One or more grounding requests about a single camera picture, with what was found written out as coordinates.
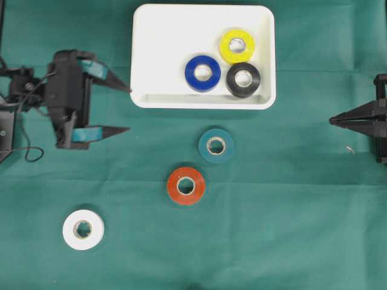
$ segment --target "green tablecloth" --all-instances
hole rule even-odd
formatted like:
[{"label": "green tablecloth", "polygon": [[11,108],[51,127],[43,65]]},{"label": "green tablecloth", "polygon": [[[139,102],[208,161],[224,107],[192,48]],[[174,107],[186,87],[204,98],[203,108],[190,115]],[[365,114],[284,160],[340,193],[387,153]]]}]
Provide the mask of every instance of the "green tablecloth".
[{"label": "green tablecloth", "polygon": [[[55,51],[89,50],[128,80],[132,14],[142,3],[8,0],[1,54],[42,76]],[[132,130],[87,152],[55,149],[50,122],[24,116],[46,155],[29,164],[14,153],[0,165],[1,289],[387,288],[386,167],[375,162],[372,140],[328,124],[375,98],[372,80],[387,71],[385,1],[243,3],[275,15],[270,109],[142,109],[95,86],[91,123]],[[211,126],[235,139],[228,164],[199,156]],[[207,180],[193,207],[166,193],[180,165]],[[90,251],[62,237],[64,219],[79,208],[105,221]]]}]

